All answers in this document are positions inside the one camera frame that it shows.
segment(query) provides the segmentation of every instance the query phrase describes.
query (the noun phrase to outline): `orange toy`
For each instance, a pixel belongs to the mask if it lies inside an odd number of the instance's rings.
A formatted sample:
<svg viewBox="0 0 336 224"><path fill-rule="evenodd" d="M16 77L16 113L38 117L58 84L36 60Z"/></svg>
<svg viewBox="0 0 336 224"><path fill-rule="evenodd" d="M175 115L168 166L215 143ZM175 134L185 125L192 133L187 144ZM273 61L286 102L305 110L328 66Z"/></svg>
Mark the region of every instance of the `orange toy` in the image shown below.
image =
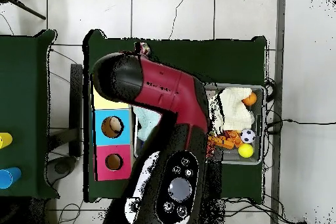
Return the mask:
<svg viewBox="0 0 336 224"><path fill-rule="evenodd" d="M256 101L257 101L257 95L254 94L254 92L252 92L252 94L249 97L242 100L242 102L246 106L251 106L251 105L255 104Z"/></svg>
<svg viewBox="0 0 336 224"><path fill-rule="evenodd" d="M208 141L213 142L216 146L221 146L223 148L228 148L231 150L234 147L234 143L232 141L227 141L225 136L208 136Z"/></svg>
<svg viewBox="0 0 336 224"><path fill-rule="evenodd" d="M240 139L239 134L235 130L227 130L227 134L229 134L230 138L227 141L232 141L234 145L238 148L243 144L243 141Z"/></svg>

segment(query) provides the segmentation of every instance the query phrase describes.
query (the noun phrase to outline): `orange ball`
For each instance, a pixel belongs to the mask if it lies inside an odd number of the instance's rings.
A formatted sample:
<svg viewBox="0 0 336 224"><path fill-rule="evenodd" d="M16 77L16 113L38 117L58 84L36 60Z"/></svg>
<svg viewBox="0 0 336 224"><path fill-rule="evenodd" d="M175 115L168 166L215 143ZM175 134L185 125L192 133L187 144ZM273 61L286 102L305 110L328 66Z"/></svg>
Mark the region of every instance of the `orange ball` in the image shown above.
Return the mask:
<svg viewBox="0 0 336 224"><path fill-rule="evenodd" d="M251 106L251 105L255 104L256 101L257 101L257 95L254 94L254 92L252 92L252 94L249 97L242 100L244 105L247 105L247 106Z"/></svg>

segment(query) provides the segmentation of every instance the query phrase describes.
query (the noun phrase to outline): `green mat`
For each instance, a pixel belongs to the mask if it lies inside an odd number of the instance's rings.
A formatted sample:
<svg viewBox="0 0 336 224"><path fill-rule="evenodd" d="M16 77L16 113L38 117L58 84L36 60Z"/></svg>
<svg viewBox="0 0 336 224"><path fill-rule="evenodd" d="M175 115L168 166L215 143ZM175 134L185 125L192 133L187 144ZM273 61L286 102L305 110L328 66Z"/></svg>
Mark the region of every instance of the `green mat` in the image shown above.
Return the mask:
<svg viewBox="0 0 336 224"><path fill-rule="evenodd" d="M13 137L0 149L0 169L19 167L22 177L0 196L58 196L45 181L47 157L47 53L55 32L35 37L0 35L0 132Z"/></svg>
<svg viewBox="0 0 336 224"><path fill-rule="evenodd" d="M95 62L109 53L133 51L134 42L147 42L153 61L193 74L202 82L237 83L264 86L264 50L266 39L251 41L216 39L209 41L107 39L100 30L91 30L84 40L84 66L92 73ZM92 129L91 115L89 129ZM119 198L125 180L95 181L93 178L92 131L89 132L89 199ZM221 197L251 197L261 203L262 168L256 166L222 165Z"/></svg>

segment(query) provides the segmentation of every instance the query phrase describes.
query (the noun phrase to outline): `blue cup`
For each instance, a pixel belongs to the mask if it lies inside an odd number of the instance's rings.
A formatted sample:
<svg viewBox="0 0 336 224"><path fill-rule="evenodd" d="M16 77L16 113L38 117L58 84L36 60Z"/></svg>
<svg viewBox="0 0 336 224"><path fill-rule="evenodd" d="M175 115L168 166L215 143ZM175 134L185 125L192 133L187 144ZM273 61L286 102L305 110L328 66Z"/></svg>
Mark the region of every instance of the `blue cup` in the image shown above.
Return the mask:
<svg viewBox="0 0 336 224"><path fill-rule="evenodd" d="M11 167L0 170L0 189L7 189L21 178L21 170Z"/></svg>

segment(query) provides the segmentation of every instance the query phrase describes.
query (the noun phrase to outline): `round hole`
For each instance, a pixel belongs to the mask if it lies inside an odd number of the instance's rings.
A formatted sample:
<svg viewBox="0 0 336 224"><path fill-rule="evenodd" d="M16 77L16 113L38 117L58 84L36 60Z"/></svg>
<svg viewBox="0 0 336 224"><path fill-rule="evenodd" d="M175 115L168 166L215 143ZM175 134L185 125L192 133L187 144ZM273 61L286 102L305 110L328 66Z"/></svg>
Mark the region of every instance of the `round hole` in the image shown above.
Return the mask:
<svg viewBox="0 0 336 224"><path fill-rule="evenodd" d="M123 132L123 122L115 116L107 117L102 121L102 132L108 138L117 138Z"/></svg>
<svg viewBox="0 0 336 224"><path fill-rule="evenodd" d="M123 165L123 160L118 154L109 154L105 159L105 164L110 170L119 170Z"/></svg>

